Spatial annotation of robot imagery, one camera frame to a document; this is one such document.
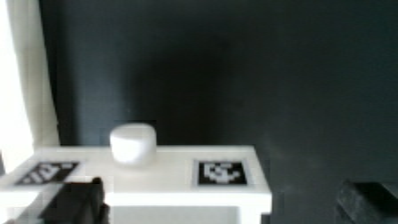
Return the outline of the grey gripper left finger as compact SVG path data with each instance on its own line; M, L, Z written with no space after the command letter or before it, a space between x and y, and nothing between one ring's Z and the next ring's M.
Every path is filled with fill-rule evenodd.
M110 224L110 207L100 177L91 182L66 182L39 214L45 224Z

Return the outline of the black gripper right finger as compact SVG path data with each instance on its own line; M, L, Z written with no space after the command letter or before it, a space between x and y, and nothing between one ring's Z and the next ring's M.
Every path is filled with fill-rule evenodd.
M334 224L398 224L398 183L341 183Z

